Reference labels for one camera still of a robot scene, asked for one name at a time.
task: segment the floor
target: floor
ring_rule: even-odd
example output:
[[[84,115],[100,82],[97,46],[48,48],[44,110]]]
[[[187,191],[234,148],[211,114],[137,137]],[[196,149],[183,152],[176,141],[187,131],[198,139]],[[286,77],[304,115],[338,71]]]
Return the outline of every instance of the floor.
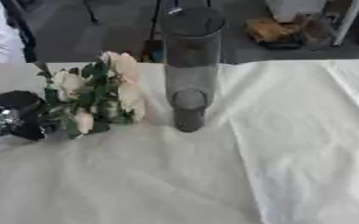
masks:
[[[82,0],[42,0],[27,14],[36,34],[38,55],[47,62],[91,61],[103,51],[139,56],[148,39],[156,0],[94,0],[99,25],[91,24]],[[181,0],[182,5],[201,5],[203,0]],[[245,34],[248,18],[269,15],[261,0],[213,0],[227,19],[223,31],[223,62],[237,64],[259,60],[359,59],[359,45],[350,41],[341,47],[311,52],[270,51],[254,44]]]

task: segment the flower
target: flower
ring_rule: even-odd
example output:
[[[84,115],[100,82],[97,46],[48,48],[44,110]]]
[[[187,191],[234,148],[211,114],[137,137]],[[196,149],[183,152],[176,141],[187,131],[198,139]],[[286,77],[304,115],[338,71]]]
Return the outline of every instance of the flower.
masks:
[[[116,71],[116,62],[118,61],[120,55],[116,52],[105,52],[101,56],[101,61],[106,65],[110,65],[111,71]]]
[[[77,114],[74,116],[74,120],[77,124],[77,129],[83,135],[89,133],[94,128],[94,117],[87,113],[84,108],[79,108]]]
[[[126,112],[133,111],[133,120],[135,122],[141,121],[145,115],[145,105],[137,86],[123,83],[118,88],[118,96],[123,110]]]
[[[52,81],[52,86],[58,91],[58,97],[63,102],[75,99],[76,91],[84,84],[82,77],[65,70],[57,72]]]
[[[116,101],[110,101],[107,105],[108,118],[115,118],[118,116],[118,103]]]
[[[137,61],[128,53],[120,55],[116,62],[116,70],[121,74],[121,77],[129,83],[137,83],[138,70]]]
[[[110,66],[108,76],[113,76],[113,72],[121,74],[124,81],[136,83],[138,80],[137,61],[128,53],[121,55],[116,52],[105,52],[101,60]]]

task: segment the white tablecloth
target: white tablecloth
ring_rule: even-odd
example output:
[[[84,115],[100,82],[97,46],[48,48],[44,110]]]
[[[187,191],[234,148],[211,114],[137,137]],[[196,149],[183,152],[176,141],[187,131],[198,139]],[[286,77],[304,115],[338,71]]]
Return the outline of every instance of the white tablecloth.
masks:
[[[359,60],[222,66],[193,134],[171,125],[163,67],[140,68],[141,124],[0,139],[0,223],[359,224]],[[37,71],[0,66],[0,93],[40,91]]]

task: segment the white box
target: white box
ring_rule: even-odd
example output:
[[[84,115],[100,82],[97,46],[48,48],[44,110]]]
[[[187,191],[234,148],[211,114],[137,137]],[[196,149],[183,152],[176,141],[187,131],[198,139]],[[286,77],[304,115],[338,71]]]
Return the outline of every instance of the white box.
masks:
[[[324,9],[327,0],[265,0],[273,17],[280,23],[292,22],[299,13],[314,14]]]

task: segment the chair leg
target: chair leg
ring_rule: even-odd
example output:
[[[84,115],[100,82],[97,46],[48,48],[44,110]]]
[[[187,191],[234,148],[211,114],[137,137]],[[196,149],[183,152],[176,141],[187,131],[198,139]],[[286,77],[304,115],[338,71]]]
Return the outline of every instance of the chair leg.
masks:
[[[88,11],[88,14],[89,14],[89,19],[91,20],[91,23],[97,25],[99,24],[99,20],[96,18],[92,8],[91,8],[91,5],[89,4],[89,1],[88,0],[83,0],[83,3],[84,3],[84,6],[86,6],[86,9]]]

